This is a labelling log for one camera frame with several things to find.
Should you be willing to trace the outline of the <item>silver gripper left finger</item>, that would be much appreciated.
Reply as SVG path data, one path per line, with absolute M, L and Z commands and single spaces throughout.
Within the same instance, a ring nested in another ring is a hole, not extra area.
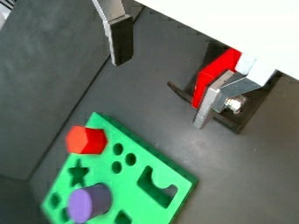
M 126 15 L 121 0 L 90 0 L 102 20 L 110 61 L 122 65 L 133 56 L 133 18 Z

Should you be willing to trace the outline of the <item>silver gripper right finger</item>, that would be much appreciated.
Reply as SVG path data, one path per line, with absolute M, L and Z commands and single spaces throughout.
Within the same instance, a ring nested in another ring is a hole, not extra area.
M 207 88 L 192 120 L 199 129 L 216 119 L 228 129 L 241 130 L 276 84 L 276 70 L 244 53 L 235 69 L 225 70 Z

